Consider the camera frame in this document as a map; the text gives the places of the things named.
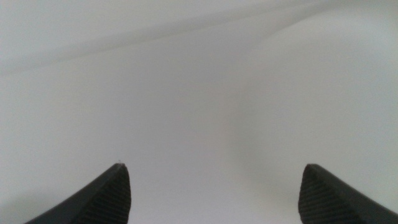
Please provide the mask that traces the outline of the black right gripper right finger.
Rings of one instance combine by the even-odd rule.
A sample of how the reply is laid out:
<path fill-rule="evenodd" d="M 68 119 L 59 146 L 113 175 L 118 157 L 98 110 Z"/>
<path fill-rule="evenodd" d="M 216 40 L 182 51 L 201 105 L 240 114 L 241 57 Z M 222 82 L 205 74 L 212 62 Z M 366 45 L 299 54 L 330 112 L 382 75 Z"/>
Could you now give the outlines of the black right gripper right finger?
<path fill-rule="evenodd" d="M 307 164 L 298 212 L 304 224 L 397 224 L 397 213 L 383 207 L 318 164 Z"/>

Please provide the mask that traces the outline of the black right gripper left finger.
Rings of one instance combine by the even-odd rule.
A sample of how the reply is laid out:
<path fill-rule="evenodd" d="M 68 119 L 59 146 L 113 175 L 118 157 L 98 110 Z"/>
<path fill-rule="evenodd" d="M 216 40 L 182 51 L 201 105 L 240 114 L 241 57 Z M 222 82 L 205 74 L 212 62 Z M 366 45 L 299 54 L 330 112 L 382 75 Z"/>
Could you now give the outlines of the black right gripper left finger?
<path fill-rule="evenodd" d="M 26 224 L 127 224 L 130 209 L 129 172 L 125 164 L 117 163 Z"/>

